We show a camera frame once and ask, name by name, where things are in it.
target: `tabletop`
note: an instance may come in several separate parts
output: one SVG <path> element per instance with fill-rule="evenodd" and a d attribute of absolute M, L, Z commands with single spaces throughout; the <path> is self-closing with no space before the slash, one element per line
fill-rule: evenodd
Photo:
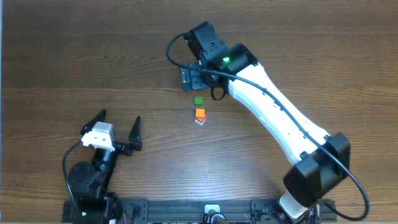
<path fill-rule="evenodd" d="M 390 0 L 6 1 L 2 220 L 61 220 L 62 157 L 103 108 L 120 141 L 142 118 L 143 150 L 119 158 L 109 187 L 119 196 L 279 198 L 292 166 L 276 140 L 231 96 L 184 93 L 166 59 L 169 41 L 203 21 L 229 46 L 248 47 L 306 117 L 348 137 L 368 220 L 398 220 L 398 2 Z M 183 40 L 172 55 L 195 61 Z M 194 96 L 204 97 L 203 126 Z M 68 167 L 93 153 L 78 148 Z M 349 179 L 324 197 L 349 215 L 363 211 Z"/>

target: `white arm segment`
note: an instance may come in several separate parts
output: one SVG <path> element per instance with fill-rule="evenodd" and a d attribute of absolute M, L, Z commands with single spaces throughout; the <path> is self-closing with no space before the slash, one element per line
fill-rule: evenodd
<path fill-rule="evenodd" d="M 319 142 L 319 144 L 325 143 L 324 137 L 328 135 L 328 133 L 300 113 L 300 111 L 271 82 L 264 67 L 261 66 L 260 63 L 256 66 L 247 66 L 236 75 L 267 88 L 267 90 L 287 108 L 309 135 Z M 268 129 L 284 150 L 291 164 L 294 165 L 301 161 L 300 154 L 302 152 L 305 151 L 311 154 L 317 149 L 314 143 L 304 138 L 303 133 L 287 116 L 285 111 L 281 111 L 279 106 L 274 104 L 274 101 L 268 95 L 262 94 L 261 90 L 239 80 L 230 80 L 228 83 L 228 90 L 235 100 L 238 100 L 249 108 L 249 110 L 256 115 L 257 119 Z"/>

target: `green cube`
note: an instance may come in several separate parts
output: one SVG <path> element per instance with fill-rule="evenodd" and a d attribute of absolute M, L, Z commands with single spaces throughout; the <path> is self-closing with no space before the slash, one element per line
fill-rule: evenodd
<path fill-rule="evenodd" d="M 203 96 L 195 96 L 195 106 L 203 106 Z"/>

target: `wooden surface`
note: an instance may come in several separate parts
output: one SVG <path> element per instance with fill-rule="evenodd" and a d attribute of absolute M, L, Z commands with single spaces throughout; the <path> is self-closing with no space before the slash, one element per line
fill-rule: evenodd
<path fill-rule="evenodd" d="M 169 40 L 209 20 L 244 43 L 304 115 L 351 141 L 369 221 L 398 220 L 397 1 L 9 0 L 4 5 L 1 215 L 59 222 L 69 196 L 61 162 L 106 108 L 126 141 L 137 115 L 144 148 L 121 157 L 110 189 L 151 200 L 279 198 L 291 168 L 260 122 L 230 96 L 183 93 Z M 193 61 L 179 40 L 172 51 Z M 193 122 L 193 97 L 207 121 Z M 90 160 L 79 148 L 68 166 Z M 350 180 L 326 198 L 363 211 Z"/>

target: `orange block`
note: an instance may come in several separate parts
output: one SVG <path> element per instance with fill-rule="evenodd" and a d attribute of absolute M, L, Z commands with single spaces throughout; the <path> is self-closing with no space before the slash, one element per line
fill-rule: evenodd
<path fill-rule="evenodd" d="M 205 109 L 197 108 L 195 119 L 205 119 Z"/>

